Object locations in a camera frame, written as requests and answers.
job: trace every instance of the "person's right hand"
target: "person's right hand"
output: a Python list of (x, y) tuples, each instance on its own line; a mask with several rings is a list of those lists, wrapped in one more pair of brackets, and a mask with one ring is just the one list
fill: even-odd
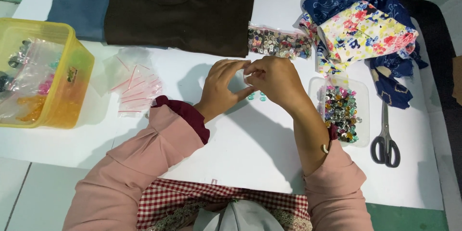
[(300, 77), (288, 58), (265, 56), (252, 62), (245, 70), (247, 83), (263, 92), (269, 100), (291, 113), (297, 106), (306, 106), (310, 99)]

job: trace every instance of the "hand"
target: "hand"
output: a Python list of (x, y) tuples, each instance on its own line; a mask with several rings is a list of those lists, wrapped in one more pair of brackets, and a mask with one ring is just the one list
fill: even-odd
[(249, 60), (223, 59), (212, 66), (205, 79), (202, 97), (199, 103), (194, 105), (205, 117), (204, 123), (226, 112), (256, 91), (255, 87), (247, 87), (236, 93), (228, 90), (228, 85), (236, 72), (249, 64)]
[(290, 114), (297, 107), (311, 102), (295, 66), (287, 58), (265, 56), (244, 70), (244, 75), (249, 74), (247, 83), (265, 93), (271, 101)]

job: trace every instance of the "black scissors handle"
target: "black scissors handle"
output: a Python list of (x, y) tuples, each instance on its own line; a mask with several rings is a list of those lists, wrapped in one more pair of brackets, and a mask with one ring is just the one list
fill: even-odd
[[(371, 156), (372, 160), (378, 164), (385, 164), (387, 167), (396, 168), (400, 165), (401, 162), (401, 153), (396, 145), (395, 141), (390, 140), (390, 150), (387, 153), (387, 146), (385, 145), (385, 139), (382, 136), (377, 136), (371, 144)], [(395, 161), (391, 162), (392, 154), (395, 155)]]

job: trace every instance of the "yellow plastic container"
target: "yellow plastic container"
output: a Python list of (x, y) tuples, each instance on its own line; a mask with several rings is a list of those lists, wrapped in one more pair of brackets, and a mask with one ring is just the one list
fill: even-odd
[(75, 38), (74, 29), (67, 24), (0, 18), (0, 71), (11, 69), (8, 65), (10, 55), (18, 51), (23, 40), (31, 37), (64, 45), (53, 83), (36, 121), (22, 124), (0, 122), (0, 127), (73, 128), (84, 102), (95, 58)]

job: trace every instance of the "red checkered fabric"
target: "red checkered fabric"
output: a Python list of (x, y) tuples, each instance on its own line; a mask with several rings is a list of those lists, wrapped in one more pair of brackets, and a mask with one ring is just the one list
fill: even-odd
[(143, 192), (138, 207), (136, 227), (138, 230), (147, 229), (186, 204), (195, 202), (214, 204), (231, 199), (251, 200), (265, 208), (285, 210), (296, 217), (309, 220), (308, 202), (304, 195), (158, 178)]

